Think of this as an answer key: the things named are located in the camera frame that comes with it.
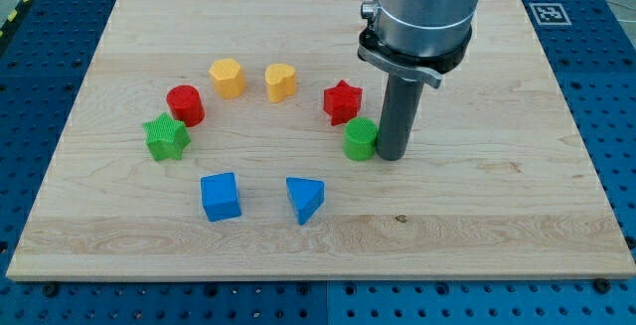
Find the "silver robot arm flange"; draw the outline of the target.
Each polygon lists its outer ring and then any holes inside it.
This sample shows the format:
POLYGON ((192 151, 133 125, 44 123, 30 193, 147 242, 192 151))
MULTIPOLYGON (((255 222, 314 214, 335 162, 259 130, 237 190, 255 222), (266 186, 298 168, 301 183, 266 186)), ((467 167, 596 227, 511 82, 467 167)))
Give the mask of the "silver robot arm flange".
POLYGON ((361 60, 406 81, 438 88, 457 67, 472 35, 478 0, 371 0, 359 37, 361 60))

